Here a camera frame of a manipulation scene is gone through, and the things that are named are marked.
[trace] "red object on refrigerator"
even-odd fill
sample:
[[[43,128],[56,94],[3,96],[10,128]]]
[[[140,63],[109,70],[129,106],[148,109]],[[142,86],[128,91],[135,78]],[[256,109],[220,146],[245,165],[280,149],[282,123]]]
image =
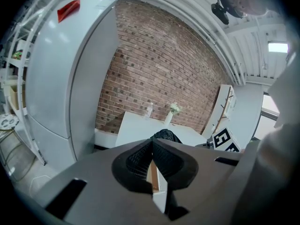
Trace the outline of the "red object on refrigerator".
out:
[[[71,12],[80,8],[80,0],[74,0],[57,10],[58,23],[64,20]]]

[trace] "vase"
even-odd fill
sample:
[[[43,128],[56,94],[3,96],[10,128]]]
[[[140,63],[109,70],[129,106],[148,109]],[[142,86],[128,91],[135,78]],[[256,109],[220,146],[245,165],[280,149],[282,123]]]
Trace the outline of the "vase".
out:
[[[165,122],[164,122],[164,125],[167,127],[171,120],[172,120],[172,117],[173,117],[173,113],[171,113],[171,111],[168,113],[167,117],[165,118]]]

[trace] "white table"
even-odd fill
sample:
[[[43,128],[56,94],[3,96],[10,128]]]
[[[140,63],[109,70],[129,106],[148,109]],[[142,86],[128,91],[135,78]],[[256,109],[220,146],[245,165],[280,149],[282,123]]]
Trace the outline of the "white table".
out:
[[[148,139],[162,129],[172,131],[185,145],[194,147],[206,143],[206,139],[190,127],[172,123],[165,126],[163,121],[152,118],[146,120],[141,115],[125,112],[115,146]]]

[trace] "clear bottle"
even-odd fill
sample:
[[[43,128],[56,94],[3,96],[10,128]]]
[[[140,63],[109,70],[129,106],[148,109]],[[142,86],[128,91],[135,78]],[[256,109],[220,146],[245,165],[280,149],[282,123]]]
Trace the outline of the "clear bottle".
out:
[[[153,103],[150,103],[150,105],[147,107],[147,111],[144,116],[145,119],[148,119],[150,117],[152,110],[153,110]]]

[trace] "ceiling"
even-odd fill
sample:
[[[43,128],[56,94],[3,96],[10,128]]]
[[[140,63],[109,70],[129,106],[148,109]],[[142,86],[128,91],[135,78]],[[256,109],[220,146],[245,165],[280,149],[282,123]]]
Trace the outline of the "ceiling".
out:
[[[239,19],[228,14],[224,25],[211,11],[217,0],[143,0],[169,11],[196,30],[221,59],[232,80],[271,85],[285,69],[286,53],[269,52],[269,41],[286,41],[283,18],[264,16]]]

